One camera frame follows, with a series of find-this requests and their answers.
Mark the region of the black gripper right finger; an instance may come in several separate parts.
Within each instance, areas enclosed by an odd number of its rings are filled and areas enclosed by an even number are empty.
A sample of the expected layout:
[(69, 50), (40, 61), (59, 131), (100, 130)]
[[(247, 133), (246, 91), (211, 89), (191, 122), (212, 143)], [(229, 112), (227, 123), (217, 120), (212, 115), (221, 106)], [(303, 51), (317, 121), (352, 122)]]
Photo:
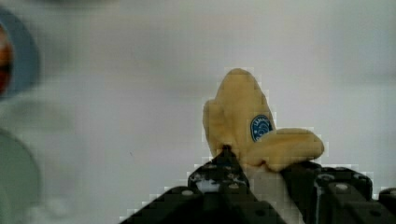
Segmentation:
[(306, 161), (281, 171), (305, 224), (396, 224), (395, 189), (373, 198), (372, 180), (345, 167)]

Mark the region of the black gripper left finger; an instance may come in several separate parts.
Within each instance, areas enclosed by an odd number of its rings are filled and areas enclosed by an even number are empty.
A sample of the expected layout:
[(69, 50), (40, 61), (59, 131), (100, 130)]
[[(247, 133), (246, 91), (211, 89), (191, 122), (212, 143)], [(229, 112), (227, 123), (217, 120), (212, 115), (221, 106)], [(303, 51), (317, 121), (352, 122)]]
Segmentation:
[(196, 169), (186, 186), (167, 190), (120, 224), (286, 224), (259, 201), (232, 148)]

